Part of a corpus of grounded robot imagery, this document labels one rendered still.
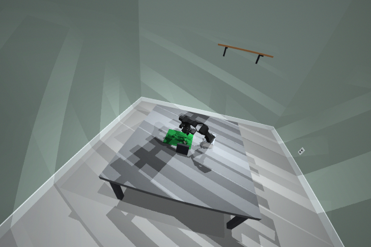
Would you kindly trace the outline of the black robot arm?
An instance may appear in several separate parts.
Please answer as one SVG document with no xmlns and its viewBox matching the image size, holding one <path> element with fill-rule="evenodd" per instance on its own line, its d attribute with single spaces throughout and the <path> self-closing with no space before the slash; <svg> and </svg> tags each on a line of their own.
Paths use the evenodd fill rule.
<svg viewBox="0 0 371 247">
<path fill-rule="evenodd" d="M 190 126 L 190 125 L 192 125 L 195 129 L 196 129 L 196 126 L 197 126 L 198 124 L 202 124 L 201 128 L 199 129 L 199 131 L 197 131 L 197 129 L 196 129 L 196 131 L 197 131 L 198 133 L 200 133 L 201 135 L 205 135 L 205 139 L 206 139 L 206 141 L 207 141 L 208 143 L 210 143 L 210 144 L 211 144 L 211 143 L 214 141 L 214 139 L 216 138 L 213 134 L 211 134 L 211 133 L 208 132 L 209 128 L 208 128 L 208 126 L 205 125 L 204 123 L 199 123 L 199 122 L 197 122 L 197 121 L 193 121 L 193 120 L 191 120 L 188 116 L 185 116 L 185 117 L 184 117 L 184 116 L 182 116 L 182 115 L 179 116 L 179 120 L 181 121 L 182 124 L 185 124 L 186 126 Z M 188 131 L 189 131 L 188 127 L 185 127 L 185 126 L 184 126 L 184 128 L 182 129 L 182 132 L 185 133 L 185 134 L 187 134 Z"/>
</svg>

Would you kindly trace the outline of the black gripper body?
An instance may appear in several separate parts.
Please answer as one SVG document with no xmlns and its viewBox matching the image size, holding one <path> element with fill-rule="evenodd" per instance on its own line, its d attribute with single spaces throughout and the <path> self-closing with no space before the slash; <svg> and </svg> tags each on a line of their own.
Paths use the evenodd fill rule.
<svg viewBox="0 0 371 247">
<path fill-rule="evenodd" d="M 182 129 L 182 127 L 184 128 L 184 126 L 185 126 L 185 127 L 188 127 L 189 132 L 190 132 L 192 135 L 195 134 L 196 130 L 195 130 L 195 129 L 192 129 L 191 126 L 186 126 L 185 124 L 182 124 L 182 123 L 181 123 L 181 124 L 179 125 L 179 128 Z"/>
</svg>

